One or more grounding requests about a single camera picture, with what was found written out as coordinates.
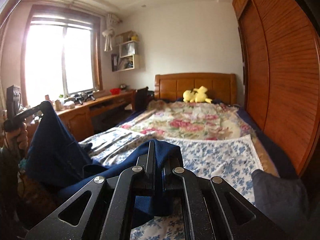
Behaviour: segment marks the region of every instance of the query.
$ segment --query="wooden wardrobe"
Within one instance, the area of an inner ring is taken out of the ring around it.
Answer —
[[[233,6],[247,112],[302,175],[320,132],[320,38],[295,0],[233,0]]]

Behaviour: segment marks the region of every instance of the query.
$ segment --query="headboard panel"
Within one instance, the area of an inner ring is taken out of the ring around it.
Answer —
[[[177,73],[156,75],[155,98],[177,100],[183,92],[204,86],[208,98],[218,98],[227,104],[236,104],[237,84],[235,74],[223,73]]]

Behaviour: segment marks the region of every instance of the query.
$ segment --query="silver bolt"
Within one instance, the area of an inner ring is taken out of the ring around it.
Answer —
[[[95,183],[97,183],[97,184],[100,184],[100,183],[104,182],[104,177],[102,177],[102,176],[97,176],[97,177],[94,178],[93,181],[94,181]]]
[[[174,168],[174,172],[176,172],[176,173],[183,173],[183,172],[184,172],[184,168],[182,168],[182,167],[176,167],[176,168]]]
[[[134,172],[139,172],[139,171],[142,171],[142,167],[139,166],[139,165],[133,166],[133,167],[132,167],[132,170],[133,170]]]
[[[214,177],[212,178],[212,181],[213,181],[214,183],[216,183],[216,184],[220,184],[220,183],[222,182],[222,178],[219,177],[219,176],[214,176]]]

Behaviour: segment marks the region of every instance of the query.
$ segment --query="yellow toy on shelf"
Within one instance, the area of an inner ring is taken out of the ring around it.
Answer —
[[[196,102],[196,103],[211,103],[212,99],[209,99],[208,96],[206,95],[206,92],[208,91],[207,88],[204,86],[201,86],[200,88],[195,88],[193,91],[191,90],[186,90],[183,93],[183,101],[184,102]]]

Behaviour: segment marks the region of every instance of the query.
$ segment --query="window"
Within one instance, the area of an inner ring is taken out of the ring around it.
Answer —
[[[35,106],[49,95],[69,96],[100,89],[94,23],[74,15],[34,11],[30,21],[24,61],[28,105]]]

